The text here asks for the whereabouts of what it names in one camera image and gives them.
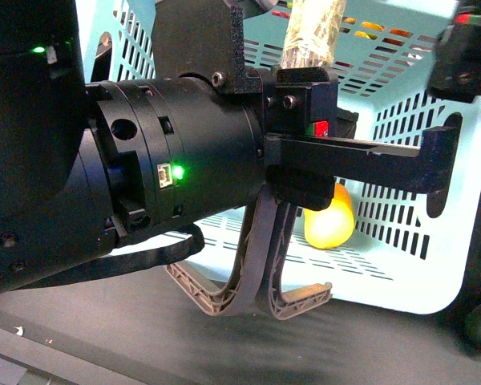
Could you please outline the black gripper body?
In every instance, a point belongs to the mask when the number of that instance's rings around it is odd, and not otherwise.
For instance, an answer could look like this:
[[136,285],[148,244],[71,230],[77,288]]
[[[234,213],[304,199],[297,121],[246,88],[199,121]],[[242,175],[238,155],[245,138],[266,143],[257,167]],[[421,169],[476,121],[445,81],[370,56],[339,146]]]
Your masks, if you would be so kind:
[[341,138],[332,69],[275,68],[260,77],[266,180],[278,200],[325,209],[336,177],[420,194],[449,188],[459,128],[428,128],[417,148]]

